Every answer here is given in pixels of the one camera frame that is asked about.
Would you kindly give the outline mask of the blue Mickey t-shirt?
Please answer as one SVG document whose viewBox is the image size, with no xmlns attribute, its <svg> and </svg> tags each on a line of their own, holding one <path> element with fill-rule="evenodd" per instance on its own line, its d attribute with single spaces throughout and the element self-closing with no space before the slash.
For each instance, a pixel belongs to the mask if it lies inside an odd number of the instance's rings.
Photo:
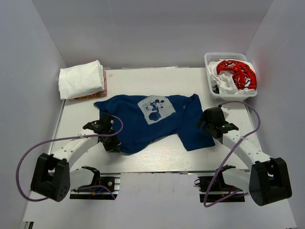
<svg viewBox="0 0 305 229">
<path fill-rule="evenodd" d="M 197 94 L 190 97 L 116 95 L 93 105 L 100 115 L 117 117 L 113 128 L 125 154 L 138 153 L 150 143 L 174 134 L 187 151 L 215 145 L 211 136 L 196 127 L 203 114 Z"/>
</svg>

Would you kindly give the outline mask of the white t-shirt with red print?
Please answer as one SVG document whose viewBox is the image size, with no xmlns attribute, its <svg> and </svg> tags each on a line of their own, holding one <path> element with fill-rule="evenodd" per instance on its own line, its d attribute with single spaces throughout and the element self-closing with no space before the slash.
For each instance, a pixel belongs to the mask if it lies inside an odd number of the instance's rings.
<svg viewBox="0 0 305 229">
<path fill-rule="evenodd" d="M 211 62 L 206 67 L 212 85 L 221 95 L 248 95 L 257 91 L 257 77 L 251 63 L 233 59 Z"/>
</svg>

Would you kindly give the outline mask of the dark green t-shirt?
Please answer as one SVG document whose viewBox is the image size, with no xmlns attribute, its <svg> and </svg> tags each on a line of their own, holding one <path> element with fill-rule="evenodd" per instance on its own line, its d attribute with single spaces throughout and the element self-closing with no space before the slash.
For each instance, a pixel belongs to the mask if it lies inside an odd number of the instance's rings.
<svg viewBox="0 0 305 229">
<path fill-rule="evenodd" d="M 219 88 L 218 87 L 214 88 L 213 92 L 216 93 L 216 94 L 219 94 Z"/>
</svg>

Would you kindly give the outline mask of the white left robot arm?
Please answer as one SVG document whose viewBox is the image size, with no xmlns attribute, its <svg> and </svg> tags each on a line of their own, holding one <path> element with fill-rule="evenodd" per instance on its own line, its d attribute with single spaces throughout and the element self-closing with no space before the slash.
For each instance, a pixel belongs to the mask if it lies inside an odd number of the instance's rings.
<svg viewBox="0 0 305 229">
<path fill-rule="evenodd" d="M 46 198 L 62 201 L 71 190 L 96 190 L 103 188 L 99 170 L 82 166 L 72 170 L 72 166 L 86 152 L 99 143 L 105 143 L 122 131 L 120 118 L 103 114 L 99 120 L 85 124 L 77 136 L 67 137 L 68 144 L 51 154 L 41 154 L 36 162 L 31 191 Z"/>
</svg>

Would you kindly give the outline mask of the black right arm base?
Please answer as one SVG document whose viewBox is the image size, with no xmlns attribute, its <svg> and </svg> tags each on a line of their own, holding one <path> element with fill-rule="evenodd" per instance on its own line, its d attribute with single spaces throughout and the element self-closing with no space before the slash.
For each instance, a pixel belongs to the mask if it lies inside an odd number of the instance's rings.
<svg viewBox="0 0 305 229">
<path fill-rule="evenodd" d="M 204 197 L 206 194 L 206 190 L 210 184 L 210 181 L 212 180 L 213 176 L 200 176 L 194 181 L 194 185 L 199 188 L 199 197 L 200 202 L 203 203 Z M 217 178 L 208 195 L 206 203 L 213 203 L 217 201 L 218 199 L 224 198 L 233 192 L 238 190 L 238 188 L 234 186 L 230 186 L 224 183 L 222 178 Z M 244 192 L 241 190 L 238 193 L 236 193 L 234 196 L 231 196 L 225 200 L 222 200 L 222 202 L 226 203 L 237 203 L 237 202 L 245 202 Z"/>
</svg>

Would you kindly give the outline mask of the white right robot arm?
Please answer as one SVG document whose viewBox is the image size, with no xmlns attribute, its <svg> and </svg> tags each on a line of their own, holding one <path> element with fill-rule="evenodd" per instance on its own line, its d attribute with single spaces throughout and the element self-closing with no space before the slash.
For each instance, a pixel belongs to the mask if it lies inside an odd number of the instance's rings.
<svg viewBox="0 0 305 229">
<path fill-rule="evenodd" d="M 234 166 L 225 166 L 225 158 L 210 181 L 206 194 L 216 186 L 227 190 L 230 186 L 249 194 L 259 206 L 268 205 L 292 196 L 292 188 L 286 162 L 272 158 L 242 135 L 238 127 L 225 119 L 221 106 L 206 109 L 197 123 L 203 131 L 230 149 L 227 157 L 236 154 L 250 170 L 248 173 Z"/>
</svg>

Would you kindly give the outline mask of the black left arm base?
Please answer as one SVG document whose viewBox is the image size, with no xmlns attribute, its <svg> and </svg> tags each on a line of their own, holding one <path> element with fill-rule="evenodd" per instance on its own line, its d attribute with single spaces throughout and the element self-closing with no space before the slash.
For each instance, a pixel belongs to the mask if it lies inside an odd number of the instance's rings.
<svg viewBox="0 0 305 229">
<path fill-rule="evenodd" d="M 121 174 L 101 174 L 92 188 L 74 189 L 70 199 L 78 200 L 115 200 L 119 194 Z"/>
</svg>

